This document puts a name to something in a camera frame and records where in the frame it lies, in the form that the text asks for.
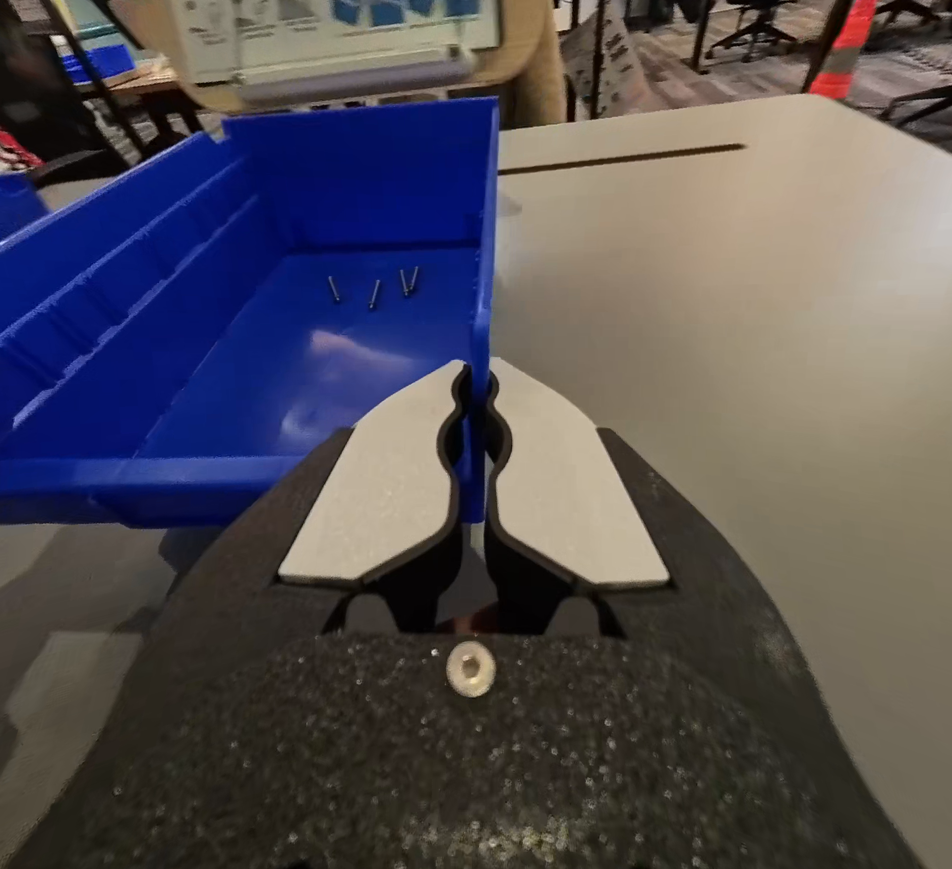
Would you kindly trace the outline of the orange traffic cone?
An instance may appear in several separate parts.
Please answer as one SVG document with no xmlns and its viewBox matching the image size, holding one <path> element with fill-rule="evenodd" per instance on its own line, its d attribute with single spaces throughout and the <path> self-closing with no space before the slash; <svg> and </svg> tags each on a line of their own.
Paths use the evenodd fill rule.
<svg viewBox="0 0 952 869">
<path fill-rule="evenodd" d="M 855 0 L 830 50 L 810 78 L 806 93 L 844 101 L 869 38 L 879 0 Z"/>
</svg>

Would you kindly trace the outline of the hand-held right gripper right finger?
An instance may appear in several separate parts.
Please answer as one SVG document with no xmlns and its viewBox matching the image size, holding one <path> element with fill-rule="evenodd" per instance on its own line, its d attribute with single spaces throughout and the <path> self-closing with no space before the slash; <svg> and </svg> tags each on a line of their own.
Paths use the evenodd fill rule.
<svg viewBox="0 0 952 869">
<path fill-rule="evenodd" d="M 564 395 L 500 357 L 485 404 L 484 561 L 497 627 L 543 634 L 560 607 L 669 588 L 671 574 L 601 430 Z"/>
</svg>

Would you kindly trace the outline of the blue plastic bin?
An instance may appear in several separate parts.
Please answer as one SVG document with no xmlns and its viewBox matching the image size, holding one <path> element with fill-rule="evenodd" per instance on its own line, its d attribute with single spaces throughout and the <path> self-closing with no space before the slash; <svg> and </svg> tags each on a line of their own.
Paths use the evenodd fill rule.
<svg viewBox="0 0 952 869">
<path fill-rule="evenodd" d="M 485 400 L 497 101 L 223 132 L 2 240 L 2 524 L 226 525 L 448 361 Z"/>
</svg>

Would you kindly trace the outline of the printed silhouette sheet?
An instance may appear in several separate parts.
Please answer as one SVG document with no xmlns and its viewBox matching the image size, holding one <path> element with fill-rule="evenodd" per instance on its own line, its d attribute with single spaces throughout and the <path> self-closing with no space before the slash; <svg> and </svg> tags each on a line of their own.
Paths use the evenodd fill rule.
<svg viewBox="0 0 952 869">
<path fill-rule="evenodd" d="M 592 66 L 589 102 L 592 118 L 629 114 L 636 108 L 644 86 L 644 72 L 627 30 L 620 5 L 608 0 L 592 28 Z"/>
</svg>

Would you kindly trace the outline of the tan fabric cover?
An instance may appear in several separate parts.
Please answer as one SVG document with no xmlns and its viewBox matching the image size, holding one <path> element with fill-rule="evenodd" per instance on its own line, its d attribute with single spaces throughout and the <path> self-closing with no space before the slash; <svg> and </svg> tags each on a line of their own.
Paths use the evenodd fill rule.
<svg viewBox="0 0 952 869">
<path fill-rule="evenodd" d="M 566 79 L 554 10 L 543 16 L 541 39 L 511 86 L 509 128 L 561 125 L 566 120 Z"/>
</svg>

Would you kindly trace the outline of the white document stand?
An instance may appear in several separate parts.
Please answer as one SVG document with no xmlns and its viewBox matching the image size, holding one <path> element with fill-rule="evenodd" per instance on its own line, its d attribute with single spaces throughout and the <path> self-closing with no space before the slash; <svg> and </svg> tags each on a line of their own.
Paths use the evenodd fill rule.
<svg viewBox="0 0 952 869">
<path fill-rule="evenodd" d="M 476 67 L 472 51 L 449 45 L 247 68 L 234 85 L 246 107 L 262 110 L 440 89 L 468 80 Z"/>
</svg>

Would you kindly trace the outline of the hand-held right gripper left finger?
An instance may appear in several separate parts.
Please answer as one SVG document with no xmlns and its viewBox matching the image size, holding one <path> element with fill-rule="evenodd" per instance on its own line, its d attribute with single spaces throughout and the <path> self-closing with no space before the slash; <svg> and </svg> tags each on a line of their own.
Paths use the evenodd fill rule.
<svg viewBox="0 0 952 869">
<path fill-rule="evenodd" d="M 461 563 L 455 471 L 471 369 L 451 360 L 352 428 L 277 571 L 282 584 L 382 598 L 426 633 Z"/>
</svg>

